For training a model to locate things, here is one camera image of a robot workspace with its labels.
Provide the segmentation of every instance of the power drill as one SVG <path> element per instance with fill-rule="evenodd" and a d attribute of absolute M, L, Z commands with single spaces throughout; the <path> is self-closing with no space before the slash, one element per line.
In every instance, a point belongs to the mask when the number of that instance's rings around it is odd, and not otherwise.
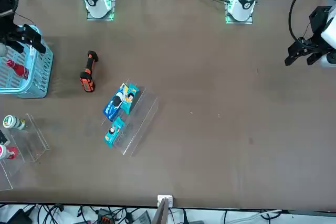
<path fill-rule="evenodd" d="M 95 51 L 88 51 L 88 62 L 86 63 L 86 67 L 84 72 L 81 72 L 79 75 L 80 82 L 82 83 L 82 87 L 86 92 L 93 92 L 95 89 L 94 82 L 92 80 L 92 70 L 95 62 L 98 61 L 98 56 Z"/>

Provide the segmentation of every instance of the brown table surface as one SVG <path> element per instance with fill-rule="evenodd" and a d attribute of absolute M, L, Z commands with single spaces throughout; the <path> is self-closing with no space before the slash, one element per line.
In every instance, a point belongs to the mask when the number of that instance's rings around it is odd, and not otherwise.
<path fill-rule="evenodd" d="M 211 0 L 117 0 L 113 22 L 86 21 L 81 0 L 20 0 L 54 52 L 52 76 L 46 98 L 1 96 L 1 111 L 31 113 L 51 151 L 0 199 L 335 209 L 336 71 L 304 58 L 285 67 L 291 1 L 258 0 L 253 25 L 226 25 Z M 322 4 L 297 1 L 297 36 Z M 88 50 L 100 57 L 92 94 L 79 82 Z M 128 78 L 160 99 L 133 157 L 100 129 Z"/>

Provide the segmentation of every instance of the black drill handle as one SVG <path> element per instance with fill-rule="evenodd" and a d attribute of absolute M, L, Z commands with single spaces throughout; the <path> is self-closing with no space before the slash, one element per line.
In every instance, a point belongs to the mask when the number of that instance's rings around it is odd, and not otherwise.
<path fill-rule="evenodd" d="M 88 62 L 86 63 L 86 69 L 89 69 L 90 74 L 92 74 L 93 63 L 98 61 L 98 56 L 95 51 L 88 51 Z"/>

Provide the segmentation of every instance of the clear plastic tray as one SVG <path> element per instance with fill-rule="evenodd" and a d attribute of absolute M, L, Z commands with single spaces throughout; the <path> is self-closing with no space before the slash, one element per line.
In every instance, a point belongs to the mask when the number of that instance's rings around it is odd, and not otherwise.
<path fill-rule="evenodd" d="M 123 155 L 128 156 L 133 154 L 159 108 L 158 98 L 151 90 L 139 86 L 138 88 L 139 91 L 134 98 L 130 114 L 127 115 L 120 109 L 117 115 L 120 116 L 125 125 L 114 140 L 113 146 Z M 104 129 L 104 134 L 106 134 L 111 127 L 111 121 L 105 118 L 102 127 Z"/>
<path fill-rule="evenodd" d="M 24 114 L 21 116 L 16 114 L 15 116 L 25 119 L 26 126 L 21 131 L 7 129 L 2 125 L 0 127 L 10 141 L 8 146 L 16 147 L 18 150 L 15 159 L 0 160 L 0 191 L 13 189 L 13 177 L 25 163 L 37 161 L 45 151 L 50 150 L 32 115 Z"/>

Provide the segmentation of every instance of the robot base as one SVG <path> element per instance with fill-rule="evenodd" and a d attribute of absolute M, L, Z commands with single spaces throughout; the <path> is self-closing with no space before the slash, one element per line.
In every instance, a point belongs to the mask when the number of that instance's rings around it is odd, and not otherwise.
<path fill-rule="evenodd" d="M 225 23 L 227 23 L 227 24 L 249 24 L 249 25 L 253 24 L 253 19 L 252 19 L 253 9 L 252 9 L 250 17 L 247 20 L 245 20 L 245 21 L 237 21 L 228 12 L 228 10 L 230 8 L 231 8 L 231 4 L 224 3 Z"/>
<path fill-rule="evenodd" d="M 87 20 L 105 20 L 105 21 L 112 21 L 114 20 L 114 10 L 116 7 L 116 0 L 104 0 L 107 6 L 111 6 L 111 10 L 108 11 L 105 16 L 101 18 L 94 18 L 92 15 L 87 11 Z"/>

